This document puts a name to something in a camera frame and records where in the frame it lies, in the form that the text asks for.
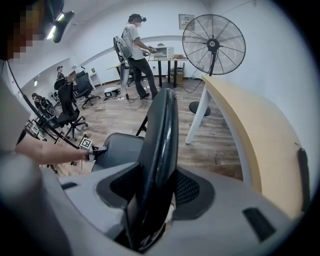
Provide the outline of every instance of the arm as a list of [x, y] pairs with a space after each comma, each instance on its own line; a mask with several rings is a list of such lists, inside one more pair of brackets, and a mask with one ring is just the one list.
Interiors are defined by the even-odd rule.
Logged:
[[140, 38], [136, 38], [136, 39], [134, 40], [134, 44], [135, 44], [136, 46], [139, 46], [139, 47], [142, 48], [142, 49], [145, 49], [145, 50], [148, 50], [149, 52], [151, 52], [151, 48], [150, 48], [149, 46], [146, 46], [146, 45], [140, 40]]
[[88, 155], [88, 151], [86, 150], [40, 141], [29, 134], [15, 147], [15, 151], [18, 154], [31, 158], [39, 165], [57, 165], [85, 160]]

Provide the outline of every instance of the white t-shirt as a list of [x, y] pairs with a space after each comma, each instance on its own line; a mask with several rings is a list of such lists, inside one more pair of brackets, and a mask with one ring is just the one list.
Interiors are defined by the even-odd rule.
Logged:
[[143, 52], [139, 46], [136, 46], [134, 41], [140, 38], [137, 27], [133, 24], [128, 24], [125, 26], [123, 35], [123, 40], [132, 49], [132, 58], [135, 60], [142, 60], [144, 58]]

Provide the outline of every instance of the white wall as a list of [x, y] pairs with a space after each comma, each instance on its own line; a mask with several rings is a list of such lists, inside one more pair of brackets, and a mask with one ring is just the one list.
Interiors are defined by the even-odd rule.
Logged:
[[11, 59], [10, 65], [16, 81], [22, 88], [41, 72], [66, 59], [74, 59], [66, 42], [34, 41], [32, 47], [27, 47], [25, 52]]
[[[139, 13], [147, 18], [147, 22], [139, 28], [141, 40], [152, 46], [162, 42], [166, 46], [173, 46], [176, 54], [184, 54], [182, 47], [183, 30], [179, 30], [179, 14], [200, 16], [208, 13], [206, 6], [196, 0], [159, 0], [146, 1], [136, 0], [127, 3], [125, 8], [122, 4], [99, 14], [91, 20], [81, 32], [75, 33], [69, 39], [72, 45], [72, 55], [86, 69], [95, 68], [103, 82], [118, 80], [117, 70], [111, 68], [119, 63], [117, 54], [113, 50], [113, 37], [121, 36], [123, 29], [132, 13]], [[158, 63], [150, 63], [155, 66], [152, 69], [158, 75]], [[167, 64], [163, 63], [162, 74], [167, 73]], [[186, 62], [186, 75], [191, 76], [196, 68]]]
[[[106, 71], [119, 63], [113, 50], [113, 37], [122, 34], [132, 13], [147, 18], [139, 29], [146, 44], [156, 46], [162, 42], [174, 46], [177, 54], [183, 54], [179, 14], [200, 16], [208, 12], [208, 7], [197, 0], [121, 1], [100, 12], [87, 24], [71, 29], [58, 44], [50, 40], [34, 41], [32, 47], [27, 47], [25, 52], [10, 60], [12, 71], [22, 88], [52, 65], [69, 59], [71, 66], [83, 65], [87, 72], [95, 68], [102, 82], [117, 80], [119, 75], [116, 69]], [[187, 63], [186, 75], [192, 75], [194, 71], [195, 68]], [[163, 65], [163, 74], [166, 72], [166, 65]], [[197, 72], [195, 75], [200, 78], [203, 73]]]
[[307, 152], [313, 193], [320, 168], [319, 74], [303, 38], [277, 6], [260, 0], [231, 10], [245, 2], [215, 0], [211, 6], [212, 14], [228, 11], [223, 16], [246, 42], [241, 66], [221, 78], [266, 97], [284, 113]]

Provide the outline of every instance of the dark pants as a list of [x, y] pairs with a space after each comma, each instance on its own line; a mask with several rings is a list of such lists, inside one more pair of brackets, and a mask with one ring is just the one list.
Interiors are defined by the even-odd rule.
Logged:
[[158, 90], [155, 85], [154, 74], [152, 73], [152, 70], [151, 70], [147, 60], [145, 58], [139, 59], [139, 60], [135, 60], [133, 58], [130, 58], [129, 64], [134, 68], [135, 88], [136, 88], [139, 96], [144, 97], [146, 95], [146, 91], [145, 91], [144, 87], [141, 85], [142, 72], [143, 72], [143, 73], [145, 73], [146, 77], [148, 78], [152, 97], [155, 97], [158, 93]]

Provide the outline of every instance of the fan grille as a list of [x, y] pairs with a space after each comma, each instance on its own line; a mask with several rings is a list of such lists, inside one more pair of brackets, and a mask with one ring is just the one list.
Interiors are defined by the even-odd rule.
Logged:
[[207, 42], [212, 38], [221, 46], [214, 61], [213, 74], [232, 72], [245, 57], [246, 42], [238, 27], [222, 16], [206, 14], [188, 24], [182, 38], [186, 57], [197, 69], [208, 74], [213, 56]]

